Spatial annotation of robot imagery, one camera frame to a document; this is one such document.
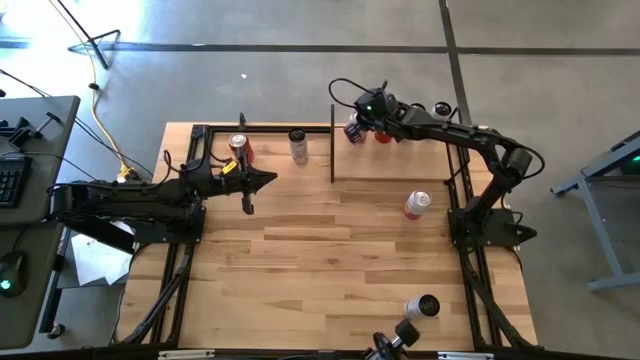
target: wooden tabletop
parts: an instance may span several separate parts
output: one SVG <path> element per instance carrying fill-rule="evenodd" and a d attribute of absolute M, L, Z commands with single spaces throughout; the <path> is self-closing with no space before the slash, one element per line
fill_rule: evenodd
<path fill-rule="evenodd" d="M 192 123 L 167 124 L 160 151 L 184 161 Z M 228 134 L 214 153 L 229 156 Z M 364 350 L 372 334 L 393 329 L 404 303 L 432 294 L 437 317 L 413 321 L 421 339 L 412 350 L 473 349 L 462 274 L 446 218 L 450 207 L 446 147 L 435 141 L 351 145 L 335 137 L 330 182 L 329 135 L 308 135 L 309 162 L 296 165 L 285 134 L 251 134 L 254 167 L 278 179 L 253 196 L 255 215 L 240 195 L 206 201 L 207 221 L 196 247 L 180 347 Z M 166 165 L 159 157 L 155 180 Z M 473 153 L 474 191 L 491 176 Z M 402 214 L 408 195 L 424 189 L 433 204 L 416 221 Z M 135 259 L 121 308 L 126 336 L 158 295 L 167 245 L 150 245 Z M 487 248 L 496 302 L 523 337 L 536 337 L 514 254 Z M 486 311 L 478 309 L 489 339 Z M 170 327 L 169 305 L 165 330 Z"/>

